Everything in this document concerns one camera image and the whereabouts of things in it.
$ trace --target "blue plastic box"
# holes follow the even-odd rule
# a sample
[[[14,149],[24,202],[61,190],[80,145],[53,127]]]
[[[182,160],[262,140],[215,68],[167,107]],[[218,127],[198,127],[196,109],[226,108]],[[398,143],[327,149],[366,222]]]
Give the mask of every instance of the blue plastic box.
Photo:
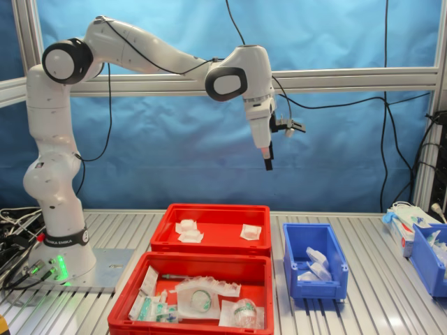
[[[285,223],[284,236],[284,269],[289,295],[293,298],[345,299],[348,264],[330,224]],[[309,271],[308,246],[326,256],[333,281],[298,280],[299,275]]]
[[[441,231],[437,239],[447,242],[447,225],[431,226],[420,229],[417,225],[413,225],[414,243],[410,260],[428,293],[432,297],[447,297],[447,281],[444,280],[446,268],[427,242],[427,237],[437,230]]]

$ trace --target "metal table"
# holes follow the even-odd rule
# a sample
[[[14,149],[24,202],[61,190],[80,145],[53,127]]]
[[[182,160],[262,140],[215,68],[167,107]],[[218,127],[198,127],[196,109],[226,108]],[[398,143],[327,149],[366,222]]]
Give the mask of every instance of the metal table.
[[[135,253],[115,294],[27,290],[1,298],[11,334],[108,333],[107,316],[164,211],[87,210],[91,243]],[[331,223],[349,264],[348,297],[293,301],[284,277],[285,222]],[[427,294],[378,214],[272,212],[275,334],[447,334],[447,299]]]

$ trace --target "plastic bag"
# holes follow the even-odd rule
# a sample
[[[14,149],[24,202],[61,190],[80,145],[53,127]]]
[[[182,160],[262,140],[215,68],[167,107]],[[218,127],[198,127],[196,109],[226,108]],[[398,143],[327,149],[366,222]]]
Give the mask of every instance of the plastic bag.
[[[264,329],[264,308],[256,307],[250,299],[238,302],[222,300],[219,326]]]
[[[315,276],[314,273],[307,271],[298,276],[299,281],[321,281],[321,279]]]
[[[224,297],[239,297],[241,285],[236,283],[227,283],[226,281],[217,281],[211,276],[186,278],[180,284],[175,286],[175,291],[186,290],[189,288],[202,288],[206,291],[212,291]]]
[[[218,294],[202,288],[178,291],[177,307],[184,319],[219,319],[221,314]]]
[[[332,275],[320,263],[310,265],[309,262],[307,262],[307,265],[309,265],[310,271],[312,271],[315,276],[319,277],[322,281],[332,281]]]
[[[440,230],[437,230],[436,232],[433,232],[429,237],[427,237],[427,242],[431,247],[433,247],[440,232]]]
[[[321,252],[314,250],[310,246],[308,246],[306,249],[306,254],[309,256],[312,262],[320,263],[326,269],[329,269],[328,259]]]

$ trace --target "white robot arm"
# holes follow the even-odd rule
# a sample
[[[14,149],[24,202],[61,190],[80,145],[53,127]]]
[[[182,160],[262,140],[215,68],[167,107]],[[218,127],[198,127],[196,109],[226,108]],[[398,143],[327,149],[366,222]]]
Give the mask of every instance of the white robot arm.
[[[216,101],[243,97],[247,120],[267,170],[272,169],[270,132],[305,131],[292,120],[277,121],[272,71],[265,49],[258,45],[237,47],[223,61],[205,61],[185,54],[156,36],[130,24],[98,16],[81,40],[72,38],[49,46],[42,64],[27,75],[29,130],[39,156],[24,177],[26,191],[39,202],[45,219],[43,244],[29,263],[39,260],[54,267],[47,281],[63,283],[87,273],[95,265],[84,224],[82,205],[72,180],[80,168],[73,137],[70,88],[97,76],[104,63],[140,73],[164,70],[203,81]]]

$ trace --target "connector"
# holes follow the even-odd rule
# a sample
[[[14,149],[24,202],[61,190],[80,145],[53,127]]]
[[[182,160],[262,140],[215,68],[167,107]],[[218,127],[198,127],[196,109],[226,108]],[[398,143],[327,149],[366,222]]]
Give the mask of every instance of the connector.
[[[46,281],[48,279],[48,277],[50,277],[53,273],[56,272],[56,268],[52,267],[51,269],[49,269],[42,277],[41,281]]]
[[[43,267],[45,266],[45,262],[43,262],[42,260],[38,260],[36,262],[36,264],[34,264],[32,267],[30,267],[27,271],[28,275],[34,276],[35,274],[37,274]]]

